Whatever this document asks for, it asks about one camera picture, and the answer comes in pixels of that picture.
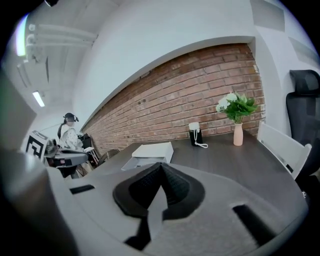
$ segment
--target pink vase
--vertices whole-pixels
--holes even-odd
[[[233,144],[241,146],[244,141],[244,132],[242,131],[242,123],[234,124]]]

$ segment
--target white lid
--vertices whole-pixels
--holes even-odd
[[[132,153],[134,158],[161,158],[165,157],[168,149],[172,149],[171,142],[141,145]]]
[[[200,129],[198,122],[191,122],[189,123],[189,130],[198,130]]]

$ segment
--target black tumbler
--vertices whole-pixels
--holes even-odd
[[[202,133],[198,122],[189,123],[189,135],[192,146],[200,147],[199,145],[196,145],[195,142],[197,142],[198,144],[203,144]]]

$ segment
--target fluorescent light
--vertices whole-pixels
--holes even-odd
[[[35,97],[36,101],[38,102],[38,104],[40,105],[41,108],[43,108],[45,106],[44,102],[42,101],[42,98],[39,94],[38,91],[35,91],[32,93],[33,96]]]
[[[26,32],[26,23],[27,17],[29,14],[24,16],[15,31],[15,47],[16,47],[16,54],[18,56],[26,55],[26,42],[25,42],[25,32]]]

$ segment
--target white paper box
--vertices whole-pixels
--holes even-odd
[[[154,164],[170,163],[174,149],[171,142],[141,145],[132,153],[132,158],[121,168],[126,171],[132,168]]]

